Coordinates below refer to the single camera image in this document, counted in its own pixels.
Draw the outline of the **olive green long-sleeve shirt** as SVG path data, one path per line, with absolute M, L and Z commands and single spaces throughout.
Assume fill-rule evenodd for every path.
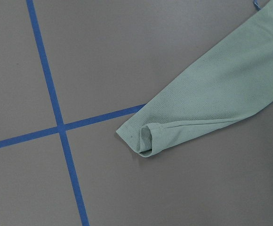
M 137 154 L 251 117 L 273 102 L 273 0 L 178 75 L 117 134 Z

